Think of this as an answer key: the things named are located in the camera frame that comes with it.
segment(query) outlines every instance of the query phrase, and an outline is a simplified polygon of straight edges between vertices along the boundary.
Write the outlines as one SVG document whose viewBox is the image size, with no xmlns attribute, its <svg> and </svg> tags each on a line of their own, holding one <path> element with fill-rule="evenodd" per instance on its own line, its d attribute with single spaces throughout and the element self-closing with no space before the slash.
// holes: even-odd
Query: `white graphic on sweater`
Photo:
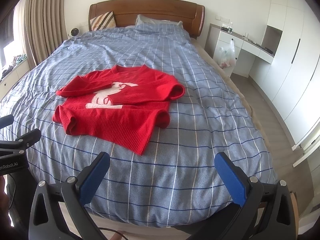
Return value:
<svg viewBox="0 0 320 240">
<path fill-rule="evenodd" d="M 125 86 L 135 87 L 138 85 L 133 83 L 113 82 L 111 88 L 95 92 L 95 96 L 92 98 L 91 103 L 87 103 L 85 108 L 122 108 L 123 105 L 113 106 L 108 96 L 120 92 Z"/>
</svg>

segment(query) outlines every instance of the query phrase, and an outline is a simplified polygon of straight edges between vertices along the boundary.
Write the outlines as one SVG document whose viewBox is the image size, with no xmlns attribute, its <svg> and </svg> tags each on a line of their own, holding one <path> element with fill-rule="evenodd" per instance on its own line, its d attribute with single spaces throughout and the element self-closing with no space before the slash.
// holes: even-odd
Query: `sweater collar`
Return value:
<svg viewBox="0 0 320 240">
<path fill-rule="evenodd" d="M 112 73 L 122 73 L 122 72 L 129 72 L 129 73 L 140 73 L 146 69 L 149 69 L 146 65 L 141 67 L 121 67 L 119 65 L 115 65 L 111 71 Z"/>
</svg>

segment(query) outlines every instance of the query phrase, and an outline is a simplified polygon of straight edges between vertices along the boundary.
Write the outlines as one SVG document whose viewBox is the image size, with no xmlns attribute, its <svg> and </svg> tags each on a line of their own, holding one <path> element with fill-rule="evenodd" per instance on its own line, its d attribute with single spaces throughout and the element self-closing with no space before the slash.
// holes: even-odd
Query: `black door handle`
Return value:
<svg viewBox="0 0 320 240">
<path fill-rule="evenodd" d="M 299 47 L 299 44 L 300 44 L 300 40 L 301 40 L 301 39 L 299 39 L 299 41 L 298 41 L 298 45 L 297 45 L 297 48 L 296 48 L 296 52 L 294 53 L 293 59 L 292 59 L 292 61 L 291 61 L 291 64 L 293 63 L 294 58 L 296 57 L 296 54 L 297 54 L 297 51 L 298 51 L 298 47 Z"/>
</svg>

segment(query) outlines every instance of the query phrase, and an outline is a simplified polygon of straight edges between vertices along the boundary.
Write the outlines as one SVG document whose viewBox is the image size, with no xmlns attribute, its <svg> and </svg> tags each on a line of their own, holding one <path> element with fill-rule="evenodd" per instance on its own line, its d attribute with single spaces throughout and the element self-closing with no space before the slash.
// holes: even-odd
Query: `plastic bag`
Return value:
<svg viewBox="0 0 320 240">
<path fill-rule="evenodd" d="M 222 69 L 236 66 L 235 45 L 233 43 L 233 39 L 231 39 L 230 46 L 227 48 L 219 48 L 217 63 Z"/>
</svg>

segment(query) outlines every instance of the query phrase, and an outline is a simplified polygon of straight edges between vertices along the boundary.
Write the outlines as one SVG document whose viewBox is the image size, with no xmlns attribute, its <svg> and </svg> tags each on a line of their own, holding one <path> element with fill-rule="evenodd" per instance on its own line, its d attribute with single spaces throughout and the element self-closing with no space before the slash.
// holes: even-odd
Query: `sweater sleeve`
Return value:
<svg viewBox="0 0 320 240">
<path fill-rule="evenodd" d="M 56 93 L 62 97 L 74 97 L 92 94 L 98 90 L 110 88 L 112 82 L 101 80 L 96 81 L 96 77 L 99 75 L 99 71 L 93 71 L 85 76 L 76 76 L 71 82 L 69 82 L 62 89 Z"/>
<path fill-rule="evenodd" d="M 128 87 L 117 94 L 109 95 L 113 105 L 126 105 L 144 102 L 162 102 L 175 100 L 182 97 L 185 88 L 175 77 L 169 77 L 153 81 L 148 84 Z"/>
</svg>

